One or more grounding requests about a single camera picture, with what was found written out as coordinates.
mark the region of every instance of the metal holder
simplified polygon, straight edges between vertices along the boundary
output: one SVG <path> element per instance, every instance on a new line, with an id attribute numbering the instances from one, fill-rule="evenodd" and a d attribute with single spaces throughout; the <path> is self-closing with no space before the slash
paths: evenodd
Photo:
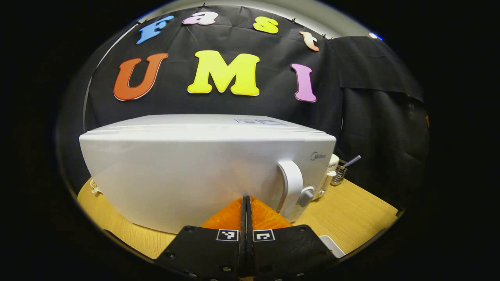
<path id="1" fill-rule="evenodd" d="M 344 181 L 344 178 L 346 177 L 347 168 L 344 166 L 341 166 L 341 163 L 343 165 L 345 165 L 347 162 L 344 160 L 340 160 L 340 159 L 338 160 L 337 169 L 335 170 L 335 172 L 337 172 L 337 175 L 331 179 L 331 184 L 333 186 L 340 185 L 342 183 L 342 181 Z"/>

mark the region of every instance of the yellow letter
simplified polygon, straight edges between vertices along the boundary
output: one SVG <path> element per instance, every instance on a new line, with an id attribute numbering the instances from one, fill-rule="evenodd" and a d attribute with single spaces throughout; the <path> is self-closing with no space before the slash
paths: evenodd
<path id="1" fill-rule="evenodd" d="M 217 90 L 224 92 L 233 77 L 236 82 L 231 86 L 231 92 L 235 95 L 258 96 L 259 88 L 255 83 L 255 66 L 260 61 L 253 54 L 240 53 L 229 65 L 226 64 L 221 54 L 216 50 L 201 50 L 194 54 L 198 59 L 198 69 L 194 76 L 194 82 L 187 87 L 192 94 L 206 94 L 212 91 L 209 84 L 209 74 Z"/>
<path id="2" fill-rule="evenodd" d="M 278 22 L 272 18 L 258 16 L 255 18 L 255 22 L 256 23 L 253 24 L 253 28 L 258 31 L 273 34 L 278 32 L 278 28 L 276 27 L 278 25 Z"/>

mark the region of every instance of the microwave door handle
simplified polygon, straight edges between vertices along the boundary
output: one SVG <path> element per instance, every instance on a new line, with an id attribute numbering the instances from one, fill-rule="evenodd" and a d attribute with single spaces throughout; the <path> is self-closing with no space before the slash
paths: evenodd
<path id="1" fill-rule="evenodd" d="M 281 161 L 278 162 L 278 167 L 283 174 L 283 204 L 281 205 L 279 214 L 285 219 L 289 219 L 295 204 L 299 200 L 301 195 L 303 180 L 302 173 L 299 166 L 293 161 Z"/>

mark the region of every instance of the foam letter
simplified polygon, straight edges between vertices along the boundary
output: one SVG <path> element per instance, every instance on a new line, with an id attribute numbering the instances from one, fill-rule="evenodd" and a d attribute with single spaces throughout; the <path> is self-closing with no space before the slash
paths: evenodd
<path id="1" fill-rule="evenodd" d="M 255 18 L 255 23 L 253 24 L 253 28 L 258 31 L 263 31 L 267 33 L 277 33 L 278 28 L 276 27 L 278 22 L 272 18 L 268 18 L 265 16 L 258 16 Z"/>
<path id="2" fill-rule="evenodd" d="M 187 87 L 192 94 L 206 94 L 212 91 L 209 84 L 209 74 L 217 90 L 224 92 L 233 77 L 236 76 L 231 92 L 235 95 L 258 96 L 259 88 L 255 82 L 256 64 L 259 57 L 253 54 L 240 53 L 229 65 L 226 64 L 221 54 L 215 50 L 201 50 L 194 54 L 199 58 L 198 69 L 194 82 Z"/>
<path id="3" fill-rule="evenodd" d="M 185 25 L 199 24 L 202 26 L 207 26 L 215 23 L 215 19 L 219 14 L 213 11 L 201 11 L 192 14 L 192 17 L 188 17 L 182 21 Z"/>
<path id="4" fill-rule="evenodd" d="M 169 56 L 168 53 L 156 53 L 147 57 L 146 61 L 149 62 L 146 74 L 142 82 L 135 87 L 129 86 L 130 76 L 134 67 L 141 61 L 140 58 L 133 58 L 123 62 L 120 65 L 120 72 L 114 83 L 114 97 L 120 101 L 136 100 L 147 94 L 156 80 L 158 68 L 160 63 Z"/>
<path id="5" fill-rule="evenodd" d="M 160 29 L 164 28 L 167 26 L 167 21 L 170 21 L 173 19 L 173 15 L 169 15 L 167 17 L 164 17 L 158 21 L 155 21 L 149 25 L 146 25 L 145 27 L 141 28 L 140 30 L 140 39 L 137 41 L 137 45 L 141 44 L 142 42 L 157 36 L 160 34 Z"/>
<path id="6" fill-rule="evenodd" d="M 298 63 L 292 63 L 291 68 L 297 74 L 297 92 L 295 93 L 295 98 L 299 101 L 314 103 L 316 96 L 313 94 L 310 76 L 313 71 L 309 67 Z"/>
<path id="7" fill-rule="evenodd" d="M 316 51 L 316 52 L 320 50 L 320 48 L 318 48 L 317 46 L 314 45 L 314 42 L 318 42 L 318 40 L 316 40 L 316 38 L 314 38 L 311 35 L 311 33 L 307 32 L 307 31 L 299 31 L 298 33 L 300 33 L 304 36 L 304 42 L 309 47 L 309 49 Z"/>

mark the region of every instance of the orange letter u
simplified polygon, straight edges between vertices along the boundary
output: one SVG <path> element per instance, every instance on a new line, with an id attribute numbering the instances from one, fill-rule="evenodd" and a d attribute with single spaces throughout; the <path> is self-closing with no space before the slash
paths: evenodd
<path id="1" fill-rule="evenodd" d="M 149 65 L 147 66 L 144 79 L 138 86 L 135 87 L 129 86 L 129 80 L 134 67 L 141 62 L 141 59 L 133 58 L 124 61 L 120 65 L 120 72 L 118 73 L 118 77 L 116 78 L 116 82 L 114 83 L 114 97 L 120 101 L 129 101 L 138 99 L 147 94 L 155 83 L 160 63 L 168 56 L 169 54 L 166 52 L 156 53 L 148 56 L 146 58 L 146 61 L 149 62 Z"/>

